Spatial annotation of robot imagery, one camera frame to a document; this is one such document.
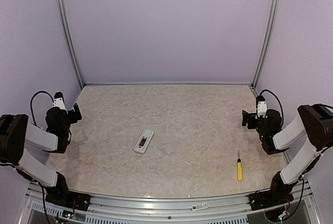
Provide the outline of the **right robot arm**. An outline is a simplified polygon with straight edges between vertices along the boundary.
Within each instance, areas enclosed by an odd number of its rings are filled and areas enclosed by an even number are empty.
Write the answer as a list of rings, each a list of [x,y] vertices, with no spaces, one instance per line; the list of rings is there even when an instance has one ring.
[[[270,188],[249,195],[252,210],[291,203],[293,188],[332,147],[332,106],[301,105],[297,111],[298,115],[286,127],[282,127],[282,114],[274,109],[242,112],[242,125],[257,131],[268,155],[283,153],[299,139],[304,140],[293,159],[273,176]]]

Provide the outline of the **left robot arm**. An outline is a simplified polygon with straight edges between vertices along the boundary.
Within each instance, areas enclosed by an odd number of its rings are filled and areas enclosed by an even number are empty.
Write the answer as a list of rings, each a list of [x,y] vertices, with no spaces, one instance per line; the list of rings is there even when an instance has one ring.
[[[70,126],[81,118],[77,104],[69,111],[59,106],[50,108],[46,130],[31,123],[26,114],[1,116],[1,164],[12,166],[22,177],[39,183],[46,191],[47,202],[87,211],[91,196],[69,190],[64,175],[46,167],[27,150],[31,145],[47,153],[65,153],[72,137]]]

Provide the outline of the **white remote control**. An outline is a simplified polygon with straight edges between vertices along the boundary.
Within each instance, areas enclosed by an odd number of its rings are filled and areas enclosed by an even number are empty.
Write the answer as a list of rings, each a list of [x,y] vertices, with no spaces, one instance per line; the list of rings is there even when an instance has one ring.
[[[144,129],[134,147],[134,152],[138,154],[145,154],[154,134],[154,130]]]

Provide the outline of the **yellow handled screwdriver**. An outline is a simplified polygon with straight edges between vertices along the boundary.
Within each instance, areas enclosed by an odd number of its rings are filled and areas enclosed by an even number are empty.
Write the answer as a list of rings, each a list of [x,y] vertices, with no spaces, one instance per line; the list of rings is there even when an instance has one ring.
[[[242,181],[242,163],[239,150],[237,151],[237,181]]]

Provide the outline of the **aluminium front rail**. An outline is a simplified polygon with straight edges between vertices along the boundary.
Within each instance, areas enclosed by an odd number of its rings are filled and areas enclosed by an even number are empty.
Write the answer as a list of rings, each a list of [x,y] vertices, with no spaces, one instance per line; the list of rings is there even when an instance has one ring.
[[[17,223],[268,223],[268,209],[252,210],[249,193],[224,196],[149,199],[92,194],[87,211],[66,211],[43,203],[41,188],[30,184]]]

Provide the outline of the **aluminium corner frame post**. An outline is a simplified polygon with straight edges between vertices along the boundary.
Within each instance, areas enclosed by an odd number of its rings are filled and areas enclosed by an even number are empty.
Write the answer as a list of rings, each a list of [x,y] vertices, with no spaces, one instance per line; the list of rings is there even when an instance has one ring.
[[[59,17],[60,17],[60,23],[63,30],[63,35],[65,38],[65,42],[67,45],[67,49],[70,56],[70,61],[72,63],[74,74],[76,77],[76,80],[79,84],[80,89],[83,89],[85,86],[85,81],[82,75],[82,71],[79,65],[78,58],[75,53],[75,48],[70,32],[69,22],[67,19],[67,13],[66,13],[66,6],[65,6],[65,0],[56,0],[58,11],[59,11]]]

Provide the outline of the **right aluminium frame post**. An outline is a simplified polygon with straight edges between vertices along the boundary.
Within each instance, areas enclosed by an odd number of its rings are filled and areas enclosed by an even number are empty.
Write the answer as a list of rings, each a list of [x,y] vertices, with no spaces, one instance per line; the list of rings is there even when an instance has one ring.
[[[274,31],[274,24],[275,24],[275,18],[278,10],[278,3],[279,0],[271,0],[271,5],[270,5],[270,10],[268,14],[268,21],[265,29],[265,34],[264,34],[264,39],[263,39],[263,44],[261,47],[260,55],[259,55],[259,60],[258,64],[254,73],[254,78],[251,83],[251,87],[253,90],[256,90],[262,71],[264,67],[264,63],[266,60],[267,52],[270,46],[270,41],[271,37]]]

